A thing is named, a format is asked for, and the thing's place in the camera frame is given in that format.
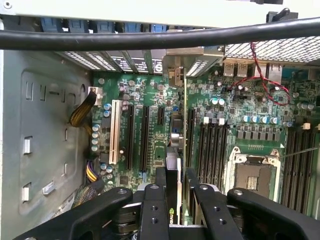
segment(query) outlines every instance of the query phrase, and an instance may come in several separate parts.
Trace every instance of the gray metal panel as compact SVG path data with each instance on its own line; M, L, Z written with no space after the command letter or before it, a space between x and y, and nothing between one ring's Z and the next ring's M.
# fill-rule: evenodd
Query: gray metal panel
M68 118L84 98L89 76L51 52L1 51L0 59L1 240L8 240L48 220L83 182L88 136L68 125ZM43 195L51 181L55 190Z

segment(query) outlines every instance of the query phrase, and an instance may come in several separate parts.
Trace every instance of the black cable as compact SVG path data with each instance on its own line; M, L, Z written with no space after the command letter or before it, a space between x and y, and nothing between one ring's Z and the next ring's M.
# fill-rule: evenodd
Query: black cable
M0 49L112 51L190 48L320 35L320 17L232 28L163 33L44 33L0 31Z

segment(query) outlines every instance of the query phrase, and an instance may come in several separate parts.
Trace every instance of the motherboard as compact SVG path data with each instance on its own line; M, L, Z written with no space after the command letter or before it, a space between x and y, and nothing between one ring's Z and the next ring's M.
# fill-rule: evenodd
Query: motherboard
M176 146L183 158L185 137L183 162L201 183L224 194L246 188L305 214L312 211L318 152L290 154L319 145L318 74L308 80L308 70L283 68L280 83L289 96L267 86L276 103L266 97L261 80L234 85L246 75L222 66L187 78L186 94L162 76L95 72L93 77L101 97L93 108L91 156L98 159L106 190L136 191L153 183L168 146Z

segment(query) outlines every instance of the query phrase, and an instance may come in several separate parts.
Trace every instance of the yellow and black wires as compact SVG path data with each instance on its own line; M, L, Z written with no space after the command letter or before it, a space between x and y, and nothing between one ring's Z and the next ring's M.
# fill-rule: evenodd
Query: yellow and black wires
M89 179L90 182L95 182L98 179L98 174L95 172L93 168L92 161L88 161L85 168L86 177Z
M85 122L86 116L95 105L97 99L97 94L93 91L90 91L88 96L85 98L83 103L78 106L72 113L69 118L69 123L72 127L80 128L84 127L86 131L91 135L92 129L87 122Z

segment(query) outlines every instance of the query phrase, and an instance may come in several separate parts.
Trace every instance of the white pci slot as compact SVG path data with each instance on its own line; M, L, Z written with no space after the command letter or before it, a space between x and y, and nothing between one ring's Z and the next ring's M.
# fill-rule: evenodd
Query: white pci slot
M116 164L119 158L121 108L121 100L112 100L109 164Z

